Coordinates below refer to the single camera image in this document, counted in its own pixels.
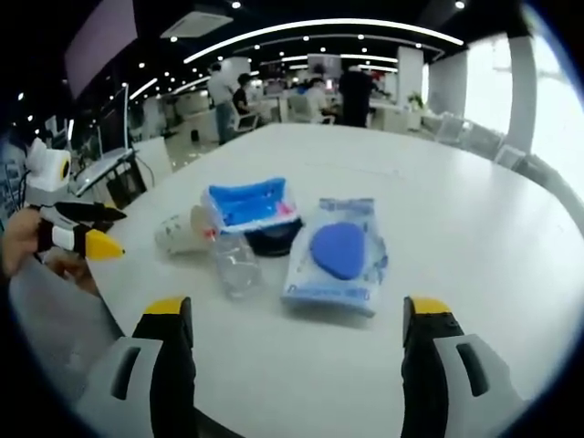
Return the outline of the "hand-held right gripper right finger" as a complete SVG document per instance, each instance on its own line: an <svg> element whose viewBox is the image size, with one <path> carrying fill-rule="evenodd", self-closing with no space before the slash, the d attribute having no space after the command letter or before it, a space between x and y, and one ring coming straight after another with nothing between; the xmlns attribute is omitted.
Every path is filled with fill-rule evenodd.
<svg viewBox="0 0 584 438"><path fill-rule="evenodd" d="M506 362L442 301L403 302L402 437L497 437L523 413Z"/></svg>

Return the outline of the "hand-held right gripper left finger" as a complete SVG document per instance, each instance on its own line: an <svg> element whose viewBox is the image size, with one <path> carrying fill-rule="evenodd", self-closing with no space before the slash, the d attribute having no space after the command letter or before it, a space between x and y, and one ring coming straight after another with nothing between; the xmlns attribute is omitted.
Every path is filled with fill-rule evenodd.
<svg viewBox="0 0 584 438"><path fill-rule="evenodd" d="M76 411L98 437L196 437L192 306L152 303L95 364Z"/></svg>

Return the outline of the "person's left hand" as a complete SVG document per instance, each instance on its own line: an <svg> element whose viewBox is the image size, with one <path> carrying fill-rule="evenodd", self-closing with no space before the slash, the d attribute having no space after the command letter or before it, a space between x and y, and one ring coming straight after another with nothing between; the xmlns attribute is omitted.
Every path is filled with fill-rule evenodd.
<svg viewBox="0 0 584 438"><path fill-rule="evenodd" d="M7 280L37 252L40 219L39 212L29 208L10 217L1 239L2 273ZM73 280L82 291L99 296L99 289L85 259L57 250L48 257L45 265L58 276Z"/></svg>

